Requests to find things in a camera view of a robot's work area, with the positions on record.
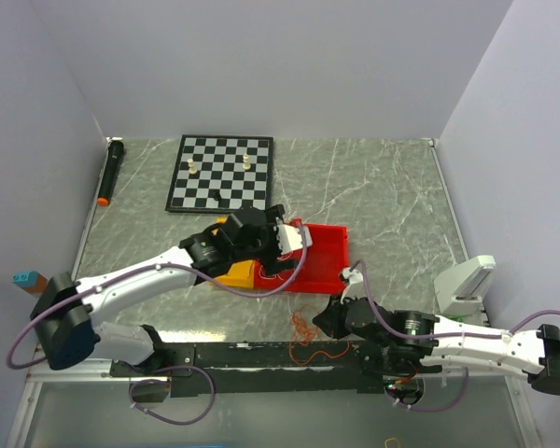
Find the yellow plastic bin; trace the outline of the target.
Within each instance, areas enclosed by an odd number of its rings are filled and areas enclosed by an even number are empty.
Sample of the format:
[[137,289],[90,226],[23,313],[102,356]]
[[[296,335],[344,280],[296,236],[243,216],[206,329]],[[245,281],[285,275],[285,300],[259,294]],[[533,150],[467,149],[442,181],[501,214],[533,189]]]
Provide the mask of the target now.
[[227,287],[237,287],[242,289],[254,288],[254,260],[240,261],[232,264],[227,273],[218,276],[216,280]]

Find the red bin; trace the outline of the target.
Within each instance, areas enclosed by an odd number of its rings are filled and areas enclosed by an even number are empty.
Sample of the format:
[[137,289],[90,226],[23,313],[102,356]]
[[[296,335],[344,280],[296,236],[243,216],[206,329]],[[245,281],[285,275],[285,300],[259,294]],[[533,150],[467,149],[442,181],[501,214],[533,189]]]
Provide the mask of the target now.
[[[294,218],[288,223],[294,227],[298,227],[302,230],[306,225],[302,222],[300,218]],[[254,286],[258,289],[273,290],[283,286],[288,279],[296,272],[302,256],[302,250],[292,252],[282,256],[281,254],[276,259],[277,263],[280,264],[282,271],[277,273],[268,273],[261,263],[257,264],[259,268],[254,272],[255,280]]]
[[343,291],[341,272],[349,265],[347,228],[306,224],[313,244],[288,291],[334,295]]

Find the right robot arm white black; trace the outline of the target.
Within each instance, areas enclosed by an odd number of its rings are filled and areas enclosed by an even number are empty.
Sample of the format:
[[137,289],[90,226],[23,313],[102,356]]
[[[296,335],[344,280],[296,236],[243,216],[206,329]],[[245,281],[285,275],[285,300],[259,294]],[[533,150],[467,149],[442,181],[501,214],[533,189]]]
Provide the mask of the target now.
[[516,376],[540,393],[560,396],[560,328],[509,331],[473,326],[440,315],[387,311],[366,298],[329,299],[313,319],[326,336],[356,336],[363,373],[406,378],[444,368]]

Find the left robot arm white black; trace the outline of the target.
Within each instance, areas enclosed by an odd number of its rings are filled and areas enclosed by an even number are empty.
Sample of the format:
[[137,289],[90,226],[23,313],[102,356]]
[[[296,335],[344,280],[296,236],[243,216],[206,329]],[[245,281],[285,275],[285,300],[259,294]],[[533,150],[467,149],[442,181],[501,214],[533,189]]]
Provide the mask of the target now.
[[112,273],[48,280],[31,313],[45,360],[55,371],[90,357],[134,365],[145,375],[161,371],[165,352],[154,328],[111,323],[121,311],[181,288],[215,283],[235,263],[256,260],[266,273],[297,275],[308,254],[309,232],[283,220],[284,209],[244,208],[178,245]]

